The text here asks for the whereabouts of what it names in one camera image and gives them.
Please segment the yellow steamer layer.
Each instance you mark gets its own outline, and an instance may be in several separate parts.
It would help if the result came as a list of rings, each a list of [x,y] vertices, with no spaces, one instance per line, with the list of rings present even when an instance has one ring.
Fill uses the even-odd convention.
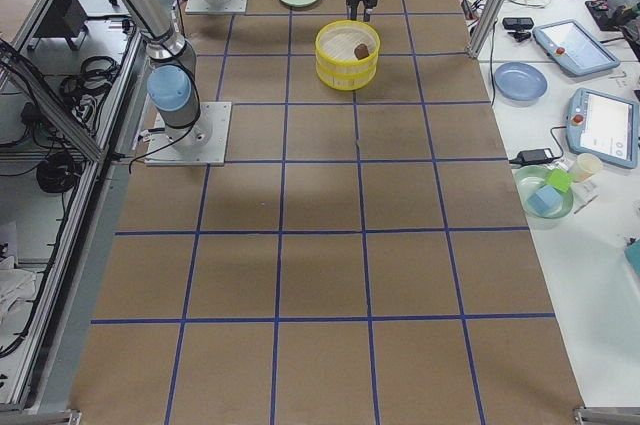
[[[338,73],[316,63],[316,75],[328,87],[338,91],[355,91],[368,85],[375,77],[375,67],[356,73]]]
[[[358,60],[354,55],[357,45],[367,45],[370,55]],[[367,23],[339,20],[325,25],[315,38],[316,63],[338,73],[356,73],[377,68],[380,37]]]

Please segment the brown bun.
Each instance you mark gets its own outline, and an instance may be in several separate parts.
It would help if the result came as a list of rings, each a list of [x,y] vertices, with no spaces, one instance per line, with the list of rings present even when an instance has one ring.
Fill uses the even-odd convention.
[[[354,55],[358,60],[363,60],[370,55],[369,49],[366,44],[361,43],[354,49]]]

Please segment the black webcam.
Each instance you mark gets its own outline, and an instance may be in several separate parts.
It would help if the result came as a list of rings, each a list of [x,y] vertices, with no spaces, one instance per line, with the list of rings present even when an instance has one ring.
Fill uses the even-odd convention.
[[[531,38],[534,22],[530,17],[504,17],[502,26],[518,43]]]

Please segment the blue plate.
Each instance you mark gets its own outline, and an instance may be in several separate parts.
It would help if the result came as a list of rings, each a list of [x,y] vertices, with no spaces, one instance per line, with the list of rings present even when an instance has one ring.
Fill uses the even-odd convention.
[[[500,65],[494,72],[494,81],[504,96],[520,102],[541,98],[548,87],[545,76],[538,69],[522,62]]]

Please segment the far teach pendant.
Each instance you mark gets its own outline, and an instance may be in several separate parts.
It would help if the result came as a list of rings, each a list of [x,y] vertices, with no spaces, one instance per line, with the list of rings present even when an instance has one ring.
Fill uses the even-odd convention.
[[[586,76],[617,68],[619,59],[573,19],[536,26],[536,43],[564,71]]]

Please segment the teach pendant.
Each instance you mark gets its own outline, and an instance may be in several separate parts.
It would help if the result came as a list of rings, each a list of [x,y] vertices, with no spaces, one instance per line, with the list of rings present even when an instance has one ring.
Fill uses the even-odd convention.
[[[568,105],[566,139],[576,154],[592,153],[626,169],[638,164],[639,104],[579,88]]]
[[[586,76],[617,68],[619,59],[573,19],[536,26],[536,43],[564,71]]]

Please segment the black power adapter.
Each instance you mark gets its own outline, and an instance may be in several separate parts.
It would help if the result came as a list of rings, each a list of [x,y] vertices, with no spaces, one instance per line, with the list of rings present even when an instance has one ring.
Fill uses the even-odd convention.
[[[551,163],[555,156],[550,148],[537,148],[520,151],[513,159],[519,166],[542,165]]]

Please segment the green foam block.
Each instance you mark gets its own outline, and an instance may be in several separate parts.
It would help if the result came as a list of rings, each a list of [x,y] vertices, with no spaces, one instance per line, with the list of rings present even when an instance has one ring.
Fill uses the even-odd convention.
[[[569,191],[573,181],[574,176],[572,174],[561,168],[554,168],[547,175],[545,184],[553,187],[560,193],[566,193]]]

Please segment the green plate with blocks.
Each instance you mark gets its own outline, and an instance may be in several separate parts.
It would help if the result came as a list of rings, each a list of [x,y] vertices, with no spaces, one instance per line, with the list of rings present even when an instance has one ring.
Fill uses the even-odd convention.
[[[522,167],[515,171],[514,180],[524,211],[544,219],[559,219],[573,209],[571,190],[561,192],[547,182],[551,170],[540,165]]]

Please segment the blue foam block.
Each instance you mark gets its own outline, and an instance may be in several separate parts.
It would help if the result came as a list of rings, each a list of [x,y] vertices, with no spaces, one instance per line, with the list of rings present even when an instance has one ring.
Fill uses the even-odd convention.
[[[527,205],[539,215],[546,216],[563,203],[562,195],[553,187],[544,185],[527,199]]]

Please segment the near teach pendant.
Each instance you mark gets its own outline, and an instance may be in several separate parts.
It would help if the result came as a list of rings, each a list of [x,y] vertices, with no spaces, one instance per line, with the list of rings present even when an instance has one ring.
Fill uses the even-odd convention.
[[[576,154],[592,153],[626,169],[638,164],[639,104],[579,88],[568,105],[566,139]]]

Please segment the paper cup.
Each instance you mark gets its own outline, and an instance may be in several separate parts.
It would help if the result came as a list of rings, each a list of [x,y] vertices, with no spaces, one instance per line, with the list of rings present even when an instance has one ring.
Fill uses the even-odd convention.
[[[599,157],[591,153],[581,153],[571,165],[569,173],[575,182],[584,182],[600,172],[603,163]]]

